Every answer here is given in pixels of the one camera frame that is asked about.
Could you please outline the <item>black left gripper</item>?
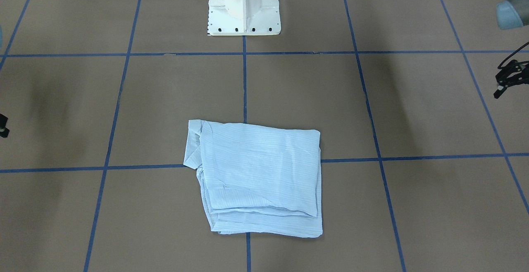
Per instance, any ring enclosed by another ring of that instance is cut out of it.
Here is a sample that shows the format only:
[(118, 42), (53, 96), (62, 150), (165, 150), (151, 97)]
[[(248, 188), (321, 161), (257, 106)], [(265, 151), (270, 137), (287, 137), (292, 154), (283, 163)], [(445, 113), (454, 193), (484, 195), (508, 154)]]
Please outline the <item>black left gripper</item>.
[(505, 64), (500, 64), (498, 66), (499, 72), (495, 76), (497, 89), (493, 93), (494, 98), (501, 97), (508, 87), (528, 84), (528, 65), (528, 61), (518, 60), (510, 60)]

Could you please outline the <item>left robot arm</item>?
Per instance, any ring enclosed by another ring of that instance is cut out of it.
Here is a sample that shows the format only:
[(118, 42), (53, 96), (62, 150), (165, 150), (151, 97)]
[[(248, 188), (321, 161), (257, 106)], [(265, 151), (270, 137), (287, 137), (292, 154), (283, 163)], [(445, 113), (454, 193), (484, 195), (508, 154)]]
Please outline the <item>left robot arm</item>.
[[(501, 30), (509, 30), (527, 26), (529, 23), (529, 0), (504, 0), (496, 6), (496, 18)], [(493, 96), (498, 99), (511, 87), (528, 84), (528, 61), (518, 61), (513, 57), (527, 48), (528, 42), (521, 45), (498, 65), (499, 72), (495, 75), (497, 89)]]

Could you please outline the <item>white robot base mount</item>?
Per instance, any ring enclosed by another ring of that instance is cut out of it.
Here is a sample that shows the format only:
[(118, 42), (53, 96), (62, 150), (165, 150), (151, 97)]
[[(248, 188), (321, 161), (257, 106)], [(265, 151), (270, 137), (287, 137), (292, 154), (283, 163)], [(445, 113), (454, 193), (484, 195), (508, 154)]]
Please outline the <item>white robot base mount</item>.
[(281, 33), (279, 0), (209, 0), (209, 36), (274, 36)]

